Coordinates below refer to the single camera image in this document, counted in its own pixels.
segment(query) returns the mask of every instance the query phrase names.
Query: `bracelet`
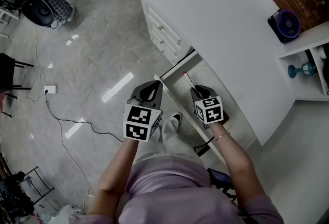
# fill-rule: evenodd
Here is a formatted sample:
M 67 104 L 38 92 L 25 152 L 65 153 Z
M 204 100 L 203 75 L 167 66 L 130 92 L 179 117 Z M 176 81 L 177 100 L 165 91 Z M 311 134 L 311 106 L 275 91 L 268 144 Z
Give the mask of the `bracelet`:
M 215 141 L 217 141 L 220 137 L 229 134 L 229 132 L 223 133 L 222 135 L 218 136 L 217 138 L 215 138 Z

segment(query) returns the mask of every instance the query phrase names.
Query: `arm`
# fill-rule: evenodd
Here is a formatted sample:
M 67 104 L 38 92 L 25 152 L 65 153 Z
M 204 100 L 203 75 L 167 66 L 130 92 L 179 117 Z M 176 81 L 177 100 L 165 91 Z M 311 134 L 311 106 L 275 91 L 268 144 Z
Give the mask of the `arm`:
M 89 209 L 89 214 L 105 215 L 114 219 L 134 162 L 138 143 L 139 141 L 136 140 L 124 140 L 99 180 L 97 195 Z
M 212 123 L 210 128 L 215 137 L 227 132 L 220 123 Z M 245 209 L 249 200 L 265 195 L 252 161 L 229 134 L 220 137 L 217 145 L 230 173 L 239 208 Z

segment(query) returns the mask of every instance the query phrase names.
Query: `white marble floor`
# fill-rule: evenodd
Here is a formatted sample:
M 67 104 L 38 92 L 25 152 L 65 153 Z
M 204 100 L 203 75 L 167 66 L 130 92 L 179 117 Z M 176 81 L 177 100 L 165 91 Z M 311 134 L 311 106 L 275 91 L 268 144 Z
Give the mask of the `white marble floor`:
M 81 207 L 88 185 L 62 145 L 60 126 L 49 113 L 45 96 L 38 99 L 43 89 L 36 42 L 42 83 L 56 85 L 58 90 L 48 96 L 53 113 L 62 119 L 83 118 L 95 130 L 119 138 L 124 105 L 133 88 L 153 80 L 154 74 L 163 74 L 171 65 L 150 41 L 140 0 L 68 1 L 77 7 L 71 23 L 53 30 L 21 18 L 9 40 L 0 38 L 1 52 L 34 64 L 15 70 L 15 83 L 32 90 L 15 91 L 18 100 L 5 100 L 4 111 L 13 118 L 0 116 L 0 135 L 2 152 L 14 171 L 39 166 L 47 183 L 55 187 L 48 199 L 59 206 L 73 203 Z M 103 101 L 105 94 L 112 97 Z M 164 119 L 177 111 L 165 95 L 162 109 Z M 62 122 L 62 126 L 63 142 L 91 186 L 88 207 L 120 142 L 110 135 L 95 134 L 87 124 L 73 134 L 69 130 L 74 124 Z M 189 130 L 190 125 L 186 122 L 183 128 Z

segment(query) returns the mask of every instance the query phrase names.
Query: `sleeve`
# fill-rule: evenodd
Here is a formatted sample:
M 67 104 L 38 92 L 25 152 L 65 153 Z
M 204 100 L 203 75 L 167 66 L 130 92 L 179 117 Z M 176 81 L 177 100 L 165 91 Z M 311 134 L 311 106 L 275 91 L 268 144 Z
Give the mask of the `sleeve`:
M 284 224 L 277 208 L 266 195 L 250 200 L 245 212 L 256 220 L 258 224 Z
M 114 224 L 114 221 L 103 215 L 72 215 L 69 224 Z

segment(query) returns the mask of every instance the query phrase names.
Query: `power outlet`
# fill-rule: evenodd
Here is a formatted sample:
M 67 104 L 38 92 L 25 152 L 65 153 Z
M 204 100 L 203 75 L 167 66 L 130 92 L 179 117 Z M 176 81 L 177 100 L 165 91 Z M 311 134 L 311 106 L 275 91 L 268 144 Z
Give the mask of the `power outlet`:
M 48 94 L 55 94 L 56 93 L 56 85 L 47 85 L 44 87 L 45 93 L 48 91 Z

